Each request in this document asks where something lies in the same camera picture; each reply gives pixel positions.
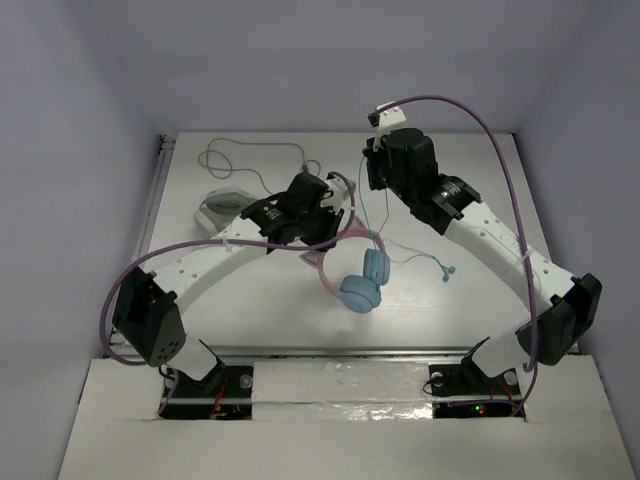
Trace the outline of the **pink blue cat-ear headphones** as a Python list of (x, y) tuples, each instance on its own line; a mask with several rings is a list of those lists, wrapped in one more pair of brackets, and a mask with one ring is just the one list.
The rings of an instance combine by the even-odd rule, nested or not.
[(346, 309), (366, 314), (380, 306), (382, 289), (389, 282), (391, 261), (382, 237), (355, 217), (336, 254), (307, 252), (304, 264), (315, 270), (323, 287)]

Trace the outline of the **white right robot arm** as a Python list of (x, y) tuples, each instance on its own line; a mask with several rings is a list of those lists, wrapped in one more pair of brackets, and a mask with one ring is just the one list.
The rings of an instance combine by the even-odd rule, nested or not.
[(476, 344), (454, 377), (475, 393), (498, 376), (535, 360), (557, 364), (593, 325), (601, 282), (577, 277), (531, 247), (491, 211), (480, 194), (438, 170), (430, 137), (416, 128), (367, 139), (363, 155), (369, 186), (393, 192), (411, 215), (472, 254), (530, 309), (533, 319)]

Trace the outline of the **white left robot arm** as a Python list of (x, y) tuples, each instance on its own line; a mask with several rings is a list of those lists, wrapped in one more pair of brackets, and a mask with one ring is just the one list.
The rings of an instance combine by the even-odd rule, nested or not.
[(285, 191), (246, 205), (212, 238), (182, 243), (188, 252), (173, 263), (147, 272), (140, 258), (128, 267), (110, 295), (116, 301), (112, 325), (143, 364), (166, 367), (176, 383), (211, 394), (221, 386), (224, 363), (187, 333), (184, 313), (218, 282), (275, 250), (334, 247), (354, 211), (354, 188), (346, 177), (301, 172)]

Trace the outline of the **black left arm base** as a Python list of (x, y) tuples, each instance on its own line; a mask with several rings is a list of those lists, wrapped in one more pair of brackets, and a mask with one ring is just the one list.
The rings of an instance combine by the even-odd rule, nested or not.
[(214, 389), (205, 393), (193, 381), (159, 369), (163, 387), (158, 416), (166, 420), (251, 420), (254, 367), (227, 365)]

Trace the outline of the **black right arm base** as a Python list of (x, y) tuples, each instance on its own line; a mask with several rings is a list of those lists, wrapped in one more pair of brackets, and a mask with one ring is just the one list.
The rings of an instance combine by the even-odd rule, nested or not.
[(432, 399), (435, 419), (510, 417), (522, 403), (515, 369), (488, 378), (462, 363), (431, 364), (422, 391)]

